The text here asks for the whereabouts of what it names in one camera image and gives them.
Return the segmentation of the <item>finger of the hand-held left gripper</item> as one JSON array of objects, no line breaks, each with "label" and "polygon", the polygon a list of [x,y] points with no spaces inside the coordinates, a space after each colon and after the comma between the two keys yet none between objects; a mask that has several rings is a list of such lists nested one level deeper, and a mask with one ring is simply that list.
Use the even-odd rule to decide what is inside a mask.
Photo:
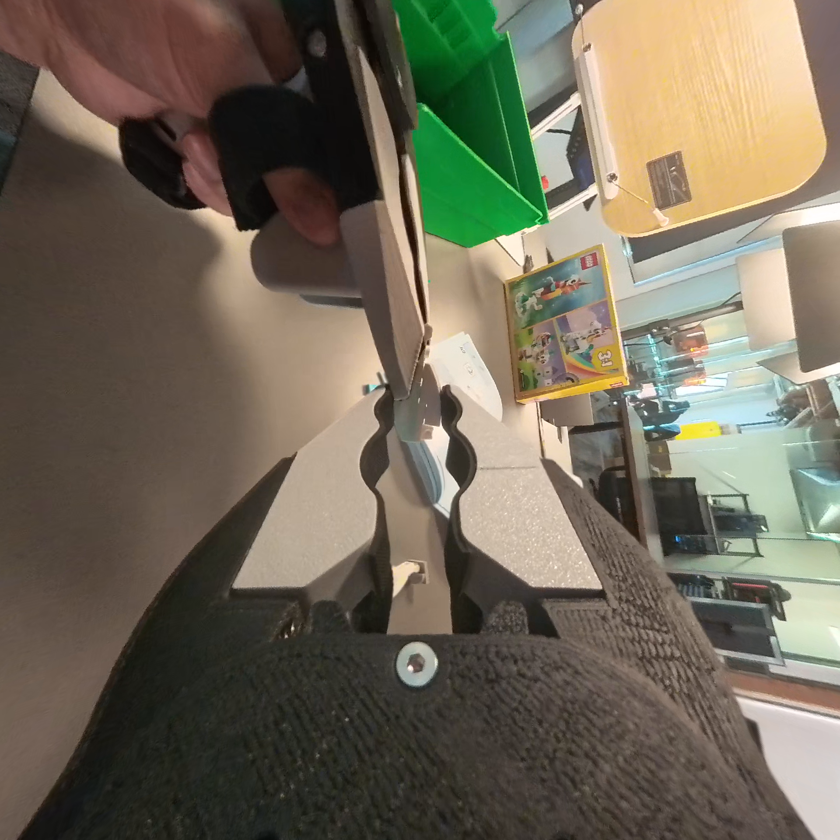
[{"label": "finger of the hand-held left gripper", "polygon": [[413,387],[432,336],[424,221],[413,158],[400,157],[399,254],[404,280],[399,281],[399,398]]},{"label": "finger of the hand-held left gripper", "polygon": [[397,401],[413,389],[427,333],[403,221],[384,201],[374,200],[341,214],[338,244],[316,246],[276,214],[250,247],[255,277],[267,289],[364,311]]}]

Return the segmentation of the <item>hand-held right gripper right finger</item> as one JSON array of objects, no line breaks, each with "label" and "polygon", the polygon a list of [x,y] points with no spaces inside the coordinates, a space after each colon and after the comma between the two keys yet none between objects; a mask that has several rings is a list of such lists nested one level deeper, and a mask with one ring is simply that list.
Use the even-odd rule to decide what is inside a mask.
[{"label": "hand-held right gripper right finger", "polygon": [[603,584],[537,450],[458,386],[441,392],[441,415],[457,485],[444,545],[453,633],[500,616],[554,636],[550,606],[600,606]]}]

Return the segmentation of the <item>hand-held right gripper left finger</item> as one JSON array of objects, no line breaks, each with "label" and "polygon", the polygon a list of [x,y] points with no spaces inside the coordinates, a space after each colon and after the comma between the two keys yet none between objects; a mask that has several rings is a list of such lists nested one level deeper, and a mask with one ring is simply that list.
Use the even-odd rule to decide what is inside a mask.
[{"label": "hand-held right gripper left finger", "polygon": [[296,453],[232,593],[276,595],[304,613],[331,602],[358,632],[386,633],[394,584],[377,485],[393,408],[389,390],[374,391]]}]

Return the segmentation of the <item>green plastic bin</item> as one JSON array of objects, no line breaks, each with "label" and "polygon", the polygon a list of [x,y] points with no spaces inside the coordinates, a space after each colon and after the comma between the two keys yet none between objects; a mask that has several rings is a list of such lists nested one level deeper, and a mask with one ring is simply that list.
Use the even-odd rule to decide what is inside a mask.
[{"label": "green plastic bin", "polygon": [[511,39],[488,1],[394,1],[427,233],[463,247],[549,222]]}]

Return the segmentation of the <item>white curved lego assembly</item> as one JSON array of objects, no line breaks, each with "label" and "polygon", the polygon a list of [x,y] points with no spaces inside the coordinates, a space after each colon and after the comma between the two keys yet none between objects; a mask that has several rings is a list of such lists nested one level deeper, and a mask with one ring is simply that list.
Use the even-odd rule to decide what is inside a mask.
[{"label": "white curved lego assembly", "polygon": [[394,401],[394,428],[405,444],[422,443],[442,426],[441,384],[434,367],[420,365],[411,388],[403,400]]}]

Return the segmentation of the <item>yellow lego set box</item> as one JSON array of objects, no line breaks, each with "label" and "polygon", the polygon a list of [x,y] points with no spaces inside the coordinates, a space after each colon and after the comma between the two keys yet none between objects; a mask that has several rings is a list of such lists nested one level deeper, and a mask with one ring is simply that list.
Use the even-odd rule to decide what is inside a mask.
[{"label": "yellow lego set box", "polygon": [[629,386],[603,245],[503,283],[519,404]]}]

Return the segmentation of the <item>person's left hand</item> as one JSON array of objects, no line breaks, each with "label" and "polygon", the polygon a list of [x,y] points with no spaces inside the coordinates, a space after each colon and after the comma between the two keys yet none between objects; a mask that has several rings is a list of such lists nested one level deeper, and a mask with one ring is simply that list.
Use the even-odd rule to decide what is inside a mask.
[{"label": "person's left hand", "polygon": [[207,115],[223,95],[289,82],[301,55],[275,2],[2,1],[2,50],[50,71],[112,125],[179,112],[185,183],[231,216]]}]

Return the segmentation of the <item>light blue instruction booklet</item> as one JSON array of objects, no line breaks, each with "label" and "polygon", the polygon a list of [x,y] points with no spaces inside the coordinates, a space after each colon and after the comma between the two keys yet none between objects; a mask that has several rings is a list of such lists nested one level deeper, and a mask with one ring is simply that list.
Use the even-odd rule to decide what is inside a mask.
[{"label": "light blue instruction booklet", "polygon": [[[433,344],[427,355],[427,365],[434,373],[436,383],[456,385],[489,415],[502,420],[497,384],[467,333],[459,332]],[[420,440],[405,442],[430,503],[446,518],[459,488],[446,467],[448,443],[449,437],[440,423],[429,424]]]}]

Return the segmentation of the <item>electronics shelf rack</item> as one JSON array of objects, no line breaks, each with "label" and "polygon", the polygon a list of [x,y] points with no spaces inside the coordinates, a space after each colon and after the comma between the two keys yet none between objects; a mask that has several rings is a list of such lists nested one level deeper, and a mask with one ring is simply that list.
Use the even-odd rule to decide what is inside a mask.
[{"label": "electronics shelf rack", "polygon": [[[665,557],[760,560],[766,522],[743,493],[703,495],[693,477],[652,478]],[[751,665],[784,666],[775,623],[784,622],[790,594],[772,581],[698,570],[669,571],[710,644],[722,657]]]}]

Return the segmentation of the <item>wooden top side table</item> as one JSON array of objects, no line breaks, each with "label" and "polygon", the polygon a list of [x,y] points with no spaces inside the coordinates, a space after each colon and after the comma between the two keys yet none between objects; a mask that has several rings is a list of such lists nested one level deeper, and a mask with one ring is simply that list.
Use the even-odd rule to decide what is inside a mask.
[{"label": "wooden top side table", "polygon": [[571,50],[603,223],[662,235],[798,193],[834,155],[838,2],[595,2]]}]

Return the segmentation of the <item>studio light panel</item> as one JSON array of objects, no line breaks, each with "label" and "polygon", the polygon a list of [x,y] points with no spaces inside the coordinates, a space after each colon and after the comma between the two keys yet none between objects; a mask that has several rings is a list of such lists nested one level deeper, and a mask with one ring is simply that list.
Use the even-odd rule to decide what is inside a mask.
[{"label": "studio light panel", "polygon": [[839,373],[839,222],[790,227],[738,257],[742,312],[761,365],[803,385]]}]

